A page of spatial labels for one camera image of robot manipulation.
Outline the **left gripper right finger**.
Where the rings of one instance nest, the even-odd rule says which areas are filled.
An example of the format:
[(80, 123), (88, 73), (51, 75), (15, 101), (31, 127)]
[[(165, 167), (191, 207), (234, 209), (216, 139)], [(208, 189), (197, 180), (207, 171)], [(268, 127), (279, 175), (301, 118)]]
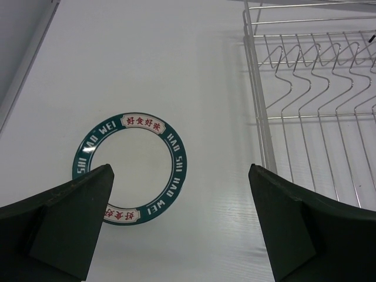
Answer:
[(375, 212), (256, 164), (249, 182), (275, 281), (375, 281)]

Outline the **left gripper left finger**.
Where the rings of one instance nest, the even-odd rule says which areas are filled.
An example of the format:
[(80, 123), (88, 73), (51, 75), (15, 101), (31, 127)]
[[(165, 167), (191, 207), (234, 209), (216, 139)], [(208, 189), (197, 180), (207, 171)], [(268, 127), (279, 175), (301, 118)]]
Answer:
[(114, 178), (105, 164), (1, 207), (1, 281), (85, 281)]

